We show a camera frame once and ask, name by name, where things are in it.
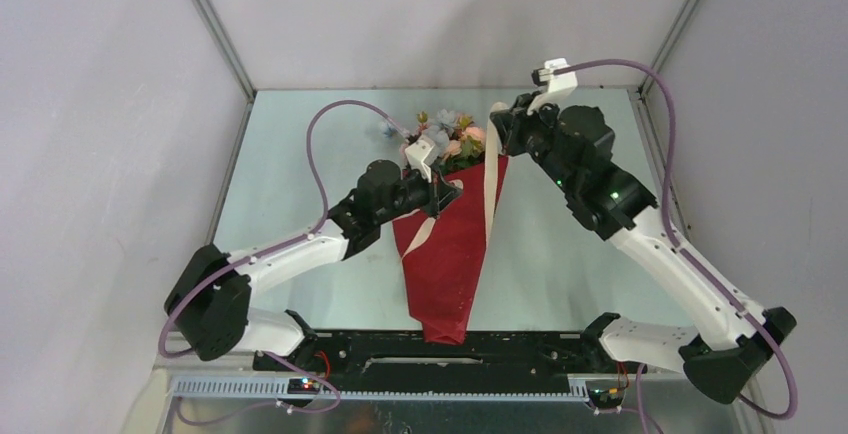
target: light blue tabletop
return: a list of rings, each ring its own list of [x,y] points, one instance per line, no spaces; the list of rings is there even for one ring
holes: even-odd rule
[[[416,112],[441,108],[469,113],[485,124],[494,102],[512,104],[522,92],[527,90],[261,91],[215,243],[222,250],[265,244],[315,222],[321,203],[306,162],[306,127],[330,102],[370,102],[412,128]],[[616,133],[613,160],[654,186],[626,90],[579,88],[568,102],[601,108]],[[397,140],[379,133],[380,120],[364,108],[344,106],[316,126],[315,159],[331,206],[347,195],[371,161],[400,160]],[[390,226],[358,256],[301,274],[254,305],[294,309],[315,328],[420,329],[407,314]],[[647,272],[571,217],[560,191],[528,156],[511,159],[469,329],[582,330],[607,311],[643,322],[690,324]]]

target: red fabric bag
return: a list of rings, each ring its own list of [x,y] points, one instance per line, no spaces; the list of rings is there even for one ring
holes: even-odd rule
[[[509,158],[497,159],[495,204],[501,194]],[[462,344],[477,281],[486,255],[486,216],[484,212],[485,164],[445,176],[460,185],[462,195],[438,219],[423,212],[392,222],[395,243],[403,263],[409,315],[421,321],[424,340],[442,344]],[[411,246],[419,231],[429,237]]]

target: bouquet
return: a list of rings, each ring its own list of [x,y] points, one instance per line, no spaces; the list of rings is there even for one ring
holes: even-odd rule
[[[426,341],[462,344],[494,212],[487,214],[486,206],[497,203],[508,158],[489,156],[486,165],[486,131],[468,114],[442,109],[435,116],[420,112],[416,120],[417,135],[437,146],[445,180],[463,193],[438,219],[416,212],[392,222],[409,315],[421,322]],[[383,132],[389,138],[397,135],[389,125]],[[408,145],[402,142],[401,154]],[[487,176],[496,177],[494,192],[484,188]]]

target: wall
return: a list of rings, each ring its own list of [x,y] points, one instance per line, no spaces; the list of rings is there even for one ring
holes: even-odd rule
[[[245,101],[190,0],[0,0],[0,42],[0,432],[117,432]]]
[[[260,89],[517,87],[546,59],[650,62],[683,0],[212,0]],[[588,85],[641,82],[626,69]]]
[[[675,179],[695,244],[799,322],[786,352],[800,410],[778,432],[844,432],[846,5],[705,0],[664,71],[680,112]],[[776,362],[759,379],[768,405],[782,410]]]

